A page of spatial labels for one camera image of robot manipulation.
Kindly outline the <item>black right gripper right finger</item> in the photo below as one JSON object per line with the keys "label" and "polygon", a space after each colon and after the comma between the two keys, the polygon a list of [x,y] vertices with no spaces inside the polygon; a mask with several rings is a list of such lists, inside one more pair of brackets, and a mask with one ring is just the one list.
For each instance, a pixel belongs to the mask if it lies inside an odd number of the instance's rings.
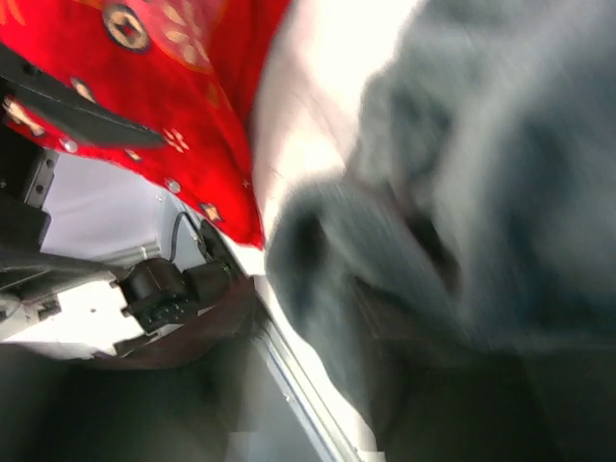
{"label": "black right gripper right finger", "polygon": [[398,301],[352,287],[361,371],[352,404],[390,461],[611,461],[615,352],[482,354]]}

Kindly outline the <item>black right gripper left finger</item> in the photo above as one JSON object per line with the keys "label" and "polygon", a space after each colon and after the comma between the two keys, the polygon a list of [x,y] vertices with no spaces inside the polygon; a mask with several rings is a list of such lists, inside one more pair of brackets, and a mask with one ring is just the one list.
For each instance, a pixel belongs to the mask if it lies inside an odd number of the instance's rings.
{"label": "black right gripper left finger", "polygon": [[5,461],[246,461],[265,383],[252,284],[146,340],[100,283],[1,330]]}

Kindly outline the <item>grey plush pillowcase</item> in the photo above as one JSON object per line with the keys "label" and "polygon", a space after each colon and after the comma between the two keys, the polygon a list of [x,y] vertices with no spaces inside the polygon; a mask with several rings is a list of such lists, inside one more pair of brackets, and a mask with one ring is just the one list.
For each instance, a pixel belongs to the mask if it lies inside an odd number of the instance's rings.
{"label": "grey plush pillowcase", "polygon": [[427,2],[345,171],[288,196],[266,269],[356,410],[358,281],[474,352],[615,352],[614,3]]}

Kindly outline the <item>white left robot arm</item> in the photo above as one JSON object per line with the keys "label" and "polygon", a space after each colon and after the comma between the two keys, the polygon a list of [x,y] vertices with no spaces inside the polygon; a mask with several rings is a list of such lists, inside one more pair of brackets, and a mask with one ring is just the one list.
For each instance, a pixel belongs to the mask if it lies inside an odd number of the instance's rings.
{"label": "white left robot arm", "polygon": [[41,252],[51,222],[42,204],[54,178],[56,155],[9,127],[13,104],[22,102],[65,130],[71,141],[94,147],[158,148],[162,136],[116,115],[39,70],[7,46],[1,48],[1,301],[45,302],[96,276],[109,275],[126,296],[124,315],[145,338],[176,325],[186,330],[186,351],[224,335],[218,315],[239,275],[220,236],[200,229],[205,264],[180,270],[168,259],[146,259],[130,268]]}

